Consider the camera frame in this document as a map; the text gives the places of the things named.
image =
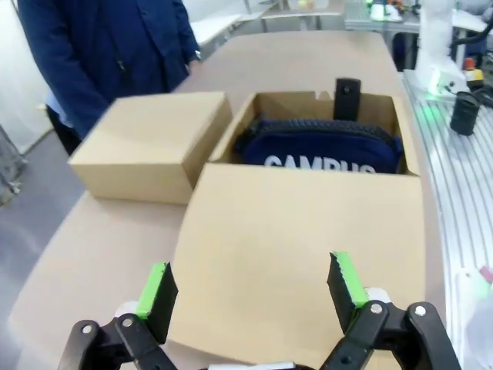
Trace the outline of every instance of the pink object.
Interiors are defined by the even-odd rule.
[[[483,278],[485,278],[489,284],[493,284],[493,270],[491,268],[483,266],[479,272],[481,272],[481,275],[483,275]]]

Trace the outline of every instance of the zipper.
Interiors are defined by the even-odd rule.
[[[344,133],[383,141],[395,149],[395,141],[392,136],[378,126],[328,119],[255,119],[238,137],[235,149],[242,153],[257,137],[271,133]]]

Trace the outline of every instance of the cardboard box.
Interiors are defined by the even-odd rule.
[[[334,101],[328,92],[319,96],[315,92],[263,92],[252,95],[228,126],[221,141],[210,157],[213,163],[240,163],[234,152],[236,138],[262,114],[267,119],[316,118],[332,119]],[[409,122],[402,103],[390,96],[361,94],[357,121],[361,124],[379,126],[392,136],[402,139],[404,156],[400,174],[418,175],[418,159],[414,151]]]
[[[119,99],[69,162],[95,197],[187,204],[231,117],[222,92]]]
[[[256,116],[331,115],[312,92],[254,96],[228,126],[193,195],[173,261],[179,288],[168,339],[248,363],[319,368],[342,337],[327,286],[331,251],[347,251],[366,287],[397,307],[423,301],[421,178],[392,98],[365,96],[361,122],[402,136],[400,175],[238,164],[234,139]],[[390,352],[368,369],[400,368]]]

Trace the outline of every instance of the navy blue jacket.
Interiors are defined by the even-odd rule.
[[[83,138],[121,96],[167,93],[199,46],[181,0],[18,0],[36,64]]]

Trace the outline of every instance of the navy blue pouch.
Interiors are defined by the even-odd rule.
[[[328,119],[258,119],[235,144],[245,164],[397,173],[402,142],[378,126]]]

